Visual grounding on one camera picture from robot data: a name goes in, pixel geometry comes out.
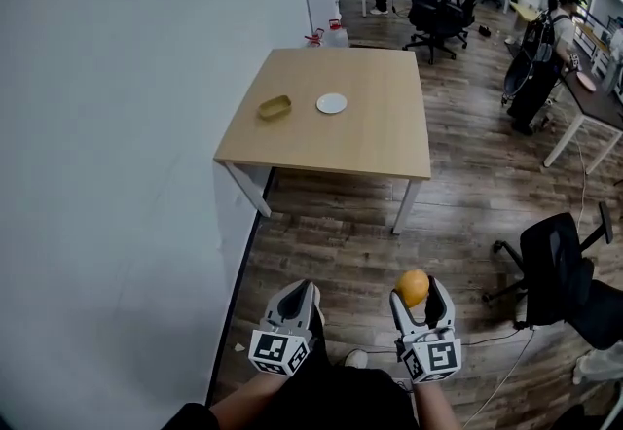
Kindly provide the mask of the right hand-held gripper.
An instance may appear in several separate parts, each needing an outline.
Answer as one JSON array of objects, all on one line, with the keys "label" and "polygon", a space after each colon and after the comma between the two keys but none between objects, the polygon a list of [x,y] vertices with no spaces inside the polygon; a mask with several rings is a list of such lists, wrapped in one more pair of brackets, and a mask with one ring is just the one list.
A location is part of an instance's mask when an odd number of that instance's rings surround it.
[{"label": "right hand-held gripper", "polygon": [[440,381],[461,368],[461,341],[455,336],[456,309],[444,285],[430,275],[425,304],[425,334],[396,289],[389,294],[389,303],[396,328],[402,339],[395,342],[397,358],[407,369],[413,384]]}]

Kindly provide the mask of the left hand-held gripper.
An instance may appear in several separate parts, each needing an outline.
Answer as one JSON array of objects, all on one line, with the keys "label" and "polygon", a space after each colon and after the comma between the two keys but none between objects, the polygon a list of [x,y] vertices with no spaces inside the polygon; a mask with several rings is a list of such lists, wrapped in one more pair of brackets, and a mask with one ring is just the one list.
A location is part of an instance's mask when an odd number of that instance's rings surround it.
[{"label": "left hand-held gripper", "polygon": [[318,289],[309,280],[293,282],[273,295],[248,351],[259,372],[294,376],[299,371],[312,353],[311,323],[318,304]]}]

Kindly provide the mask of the brown-yellow pear-shaped fruit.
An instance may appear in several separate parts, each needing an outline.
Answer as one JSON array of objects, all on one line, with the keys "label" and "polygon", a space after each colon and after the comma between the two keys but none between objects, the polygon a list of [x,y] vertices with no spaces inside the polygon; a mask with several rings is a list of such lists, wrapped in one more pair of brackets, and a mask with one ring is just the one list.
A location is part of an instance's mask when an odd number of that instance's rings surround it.
[{"label": "brown-yellow pear-shaped fruit", "polygon": [[428,295],[428,275],[421,269],[408,270],[398,279],[395,291],[401,297],[406,307],[413,308],[420,304]]}]

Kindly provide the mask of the white round plate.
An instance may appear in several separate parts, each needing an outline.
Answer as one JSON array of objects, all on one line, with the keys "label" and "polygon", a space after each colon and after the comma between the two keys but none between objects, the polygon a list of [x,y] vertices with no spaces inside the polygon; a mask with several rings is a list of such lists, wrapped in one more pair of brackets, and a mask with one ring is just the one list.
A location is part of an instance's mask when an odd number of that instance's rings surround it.
[{"label": "white round plate", "polygon": [[327,115],[341,113],[348,106],[348,100],[339,93],[325,93],[316,100],[316,108],[319,112]]}]

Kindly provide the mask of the person's right forearm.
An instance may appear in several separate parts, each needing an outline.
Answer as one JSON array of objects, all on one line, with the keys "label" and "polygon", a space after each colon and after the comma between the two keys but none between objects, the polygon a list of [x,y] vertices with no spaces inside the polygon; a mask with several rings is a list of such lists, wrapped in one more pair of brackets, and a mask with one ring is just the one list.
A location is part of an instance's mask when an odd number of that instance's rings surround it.
[{"label": "person's right forearm", "polygon": [[462,430],[439,382],[414,384],[413,394],[421,430]]}]

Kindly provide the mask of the person's black clothing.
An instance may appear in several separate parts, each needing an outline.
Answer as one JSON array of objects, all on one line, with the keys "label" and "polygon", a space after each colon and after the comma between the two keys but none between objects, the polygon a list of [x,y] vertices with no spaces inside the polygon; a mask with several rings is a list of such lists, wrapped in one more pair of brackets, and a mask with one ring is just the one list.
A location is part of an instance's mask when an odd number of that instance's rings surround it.
[{"label": "person's black clothing", "polygon": [[[310,357],[241,430],[421,430],[411,396],[387,373],[329,361],[318,308],[311,330]],[[187,403],[161,430],[221,430],[210,407]]]}]

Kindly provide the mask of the black mesh office chair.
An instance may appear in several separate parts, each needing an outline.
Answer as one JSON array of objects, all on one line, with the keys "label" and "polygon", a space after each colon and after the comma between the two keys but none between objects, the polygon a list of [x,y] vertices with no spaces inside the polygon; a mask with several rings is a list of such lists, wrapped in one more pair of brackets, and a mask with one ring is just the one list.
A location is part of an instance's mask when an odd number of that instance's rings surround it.
[{"label": "black mesh office chair", "polygon": [[599,203],[600,225],[583,241],[570,213],[551,216],[522,232],[520,249],[498,240],[492,250],[506,251],[523,274],[520,281],[493,294],[484,303],[515,292],[527,300],[522,330],[568,323],[593,348],[607,350],[623,340],[623,290],[594,277],[593,262],[583,252],[600,239],[613,241],[612,222],[605,202]]}]

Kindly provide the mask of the wooden table with white legs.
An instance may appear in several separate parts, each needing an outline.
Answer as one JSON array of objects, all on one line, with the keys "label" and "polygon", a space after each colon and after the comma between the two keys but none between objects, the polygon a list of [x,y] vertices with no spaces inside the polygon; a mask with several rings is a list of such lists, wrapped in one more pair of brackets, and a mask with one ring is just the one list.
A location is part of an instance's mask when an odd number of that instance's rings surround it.
[{"label": "wooden table with white legs", "polygon": [[[325,93],[348,100],[341,113],[316,108]],[[287,95],[291,112],[272,121],[258,106]],[[214,155],[263,216],[272,211],[247,166],[401,178],[408,182],[392,231],[404,230],[421,183],[431,177],[415,54],[374,49],[275,49],[232,118]]]}]

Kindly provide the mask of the white cloth bundle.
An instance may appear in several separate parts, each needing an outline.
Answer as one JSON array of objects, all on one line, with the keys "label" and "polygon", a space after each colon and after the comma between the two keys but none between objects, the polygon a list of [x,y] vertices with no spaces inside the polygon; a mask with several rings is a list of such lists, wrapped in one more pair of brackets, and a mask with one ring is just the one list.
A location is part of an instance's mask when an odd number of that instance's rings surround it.
[{"label": "white cloth bundle", "polygon": [[572,383],[579,385],[584,381],[623,380],[623,340],[606,350],[592,349],[580,356],[572,373]]}]

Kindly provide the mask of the tan rectangular container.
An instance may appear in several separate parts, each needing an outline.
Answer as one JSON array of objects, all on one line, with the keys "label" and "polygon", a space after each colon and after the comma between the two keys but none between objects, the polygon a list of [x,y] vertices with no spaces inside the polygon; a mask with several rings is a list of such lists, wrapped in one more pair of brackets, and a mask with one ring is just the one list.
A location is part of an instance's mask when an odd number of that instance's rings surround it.
[{"label": "tan rectangular container", "polygon": [[287,95],[279,95],[262,102],[257,109],[258,117],[272,121],[291,112],[292,102]]}]

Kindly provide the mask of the dark table with white legs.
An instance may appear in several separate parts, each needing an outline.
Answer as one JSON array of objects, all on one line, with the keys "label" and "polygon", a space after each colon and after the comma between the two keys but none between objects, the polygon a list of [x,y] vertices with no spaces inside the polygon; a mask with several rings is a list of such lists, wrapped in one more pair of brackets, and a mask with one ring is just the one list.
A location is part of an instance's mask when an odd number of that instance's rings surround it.
[{"label": "dark table with white legs", "polygon": [[580,127],[584,123],[590,123],[601,126],[612,133],[609,141],[584,168],[584,172],[590,175],[623,139],[623,104],[614,93],[605,95],[600,85],[596,85],[595,91],[589,91],[580,83],[575,72],[567,73],[562,83],[575,101],[578,112],[567,126],[564,135],[543,161],[543,166],[550,167],[574,138]]}]

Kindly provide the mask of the white water dispenser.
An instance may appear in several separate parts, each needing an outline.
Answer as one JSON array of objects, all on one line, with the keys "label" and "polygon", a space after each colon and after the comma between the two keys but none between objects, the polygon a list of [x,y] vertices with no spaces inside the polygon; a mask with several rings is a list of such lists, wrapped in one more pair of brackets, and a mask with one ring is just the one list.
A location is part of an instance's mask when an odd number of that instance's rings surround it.
[{"label": "white water dispenser", "polygon": [[330,21],[340,20],[338,0],[307,0],[311,23],[311,32],[319,32],[324,46],[331,46],[332,36]]}]

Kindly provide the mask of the black high-back office chair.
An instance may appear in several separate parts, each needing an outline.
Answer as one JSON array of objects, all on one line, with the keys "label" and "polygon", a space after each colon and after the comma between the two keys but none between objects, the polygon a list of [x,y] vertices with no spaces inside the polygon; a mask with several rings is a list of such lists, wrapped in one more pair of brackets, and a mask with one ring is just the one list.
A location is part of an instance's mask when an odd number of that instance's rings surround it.
[{"label": "black high-back office chair", "polygon": [[447,53],[451,60],[456,60],[457,54],[447,48],[445,42],[459,38],[462,47],[467,48],[467,41],[462,34],[467,32],[467,28],[475,20],[473,12],[477,3],[477,0],[461,1],[457,5],[456,0],[411,0],[408,21],[415,27],[416,33],[402,50],[428,47],[430,65],[434,63],[436,50]]}]

